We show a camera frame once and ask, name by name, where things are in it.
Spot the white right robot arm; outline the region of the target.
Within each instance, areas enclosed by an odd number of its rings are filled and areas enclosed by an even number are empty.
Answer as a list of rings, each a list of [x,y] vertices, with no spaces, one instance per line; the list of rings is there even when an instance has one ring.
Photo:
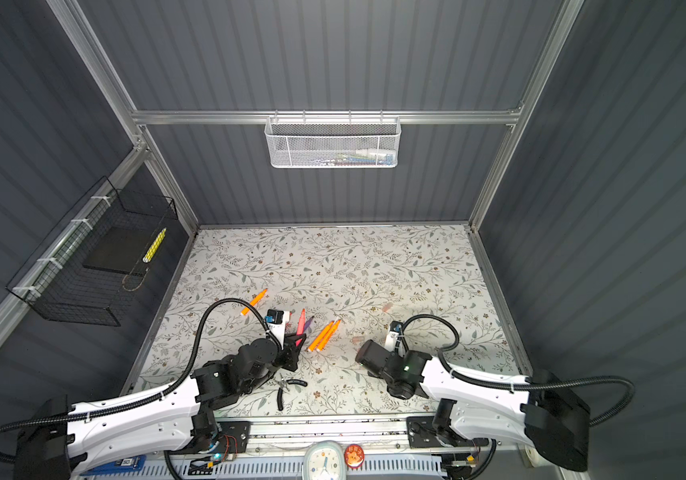
[[[444,367],[420,351],[401,356],[369,340],[355,361],[386,384],[389,395],[439,403],[433,428],[446,441],[490,439],[535,449],[559,467],[588,469],[590,407],[569,388],[518,391],[524,376],[498,376]]]

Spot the pink marker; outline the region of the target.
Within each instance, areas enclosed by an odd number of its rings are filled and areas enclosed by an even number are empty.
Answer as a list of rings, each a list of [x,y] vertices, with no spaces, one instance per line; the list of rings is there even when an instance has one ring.
[[[306,310],[302,309],[299,320],[298,320],[298,326],[297,326],[297,331],[296,331],[296,346],[300,346],[303,341],[304,341],[304,335],[305,335],[305,330],[306,330]]]

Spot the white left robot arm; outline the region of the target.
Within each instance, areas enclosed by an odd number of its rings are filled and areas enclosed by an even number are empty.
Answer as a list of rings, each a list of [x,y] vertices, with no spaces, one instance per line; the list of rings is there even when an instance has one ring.
[[[279,369],[296,368],[305,340],[305,335],[291,335],[278,347],[261,338],[234,355],[206,362],[178,387],[78,403],[76,421],[26,427],[18,437],[13,476],[71,479],[138,455],[203,451],[220,433],[216,411],[236,404]]]

